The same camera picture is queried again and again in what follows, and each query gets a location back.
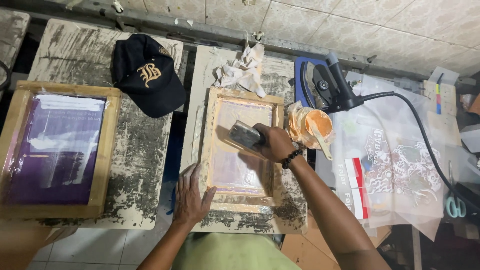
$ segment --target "black cap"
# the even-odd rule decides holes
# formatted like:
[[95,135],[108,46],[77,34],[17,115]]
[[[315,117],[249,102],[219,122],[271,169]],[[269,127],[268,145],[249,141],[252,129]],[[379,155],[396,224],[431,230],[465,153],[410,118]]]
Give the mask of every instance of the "black cap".
[[152,118],[167,115],[185,103],[185,89],[173,66],[169,52],[150,36],[132,34],[115,43],[115,87]]

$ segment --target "wooden frame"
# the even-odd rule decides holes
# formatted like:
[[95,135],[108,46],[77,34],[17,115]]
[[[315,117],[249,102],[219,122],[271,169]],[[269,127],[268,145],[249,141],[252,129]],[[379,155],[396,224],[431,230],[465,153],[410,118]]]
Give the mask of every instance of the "wooden frame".
[[[205,132],[202,146],[199,188],[204,192],[209,188],[209,170],[212,157],[212,140],[215,125],[217,100],[228,98],[233,100],[245,100],[251,103],[267,104],[272,106],[272,126],[283,128],[284,99],[275,96],[260,98],[255,93],[211,87],[208,96],[208,107],[205,118]],[[280,207],[284,201],[282,193],[282,166],[279,163],[271,163],[271,193],[263,195],[234,195],[217,191],[211,209],[230,210],[238,212],[271,213],[272,207]]]
[[112,87],[18,81],[0,136],[0,199],[9,190],[12,160],[19,152],[34,94],[41,92],[81,97],[106,97],[97,156],[87,205],[0,204],[0,218],[96,218],[103,212],[111,157],[120,113],[121,91]]

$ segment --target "black bead bracelet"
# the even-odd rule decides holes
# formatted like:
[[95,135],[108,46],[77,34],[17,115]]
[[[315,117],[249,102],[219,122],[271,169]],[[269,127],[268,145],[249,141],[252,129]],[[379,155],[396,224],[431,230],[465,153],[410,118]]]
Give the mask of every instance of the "black bead bracelet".
[[297,149],[295,151],[293,151],[290,155],[288,155],[288,158],[284,159],[283,162],[282,162],[282,168],[284,170],[288,169],[288,164],[290,163],[290,161],[292,161],[292,159],[298,155],[301,155],[303,154],[303,151],[300,150],[300,149]]

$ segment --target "scissors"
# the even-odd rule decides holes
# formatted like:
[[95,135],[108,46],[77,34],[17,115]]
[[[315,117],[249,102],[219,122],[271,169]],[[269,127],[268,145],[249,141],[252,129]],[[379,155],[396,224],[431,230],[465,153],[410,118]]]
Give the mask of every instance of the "scissors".
[[[451,160],[448,161],[448,174],[450,176],[450,184],[452,186],[455,186],[455,180],[453,179],[452,175],[452,162]],[[450,196],[452,191],[449,191],[447,196],[447,201],[445,204],[445,209],[447,210],[447,214],[451,218],[456,218],[456,217],[464,217],[467,213],[467,207],[465,206],[465,203],[457,198],[455,194],[453,196]]]

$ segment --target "purple emulsion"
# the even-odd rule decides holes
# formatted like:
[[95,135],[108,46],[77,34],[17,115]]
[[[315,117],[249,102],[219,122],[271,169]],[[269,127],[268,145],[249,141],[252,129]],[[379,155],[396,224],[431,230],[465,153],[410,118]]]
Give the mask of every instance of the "purple emulsion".
[[8,204],[88,204],[105,100],[36,95]]

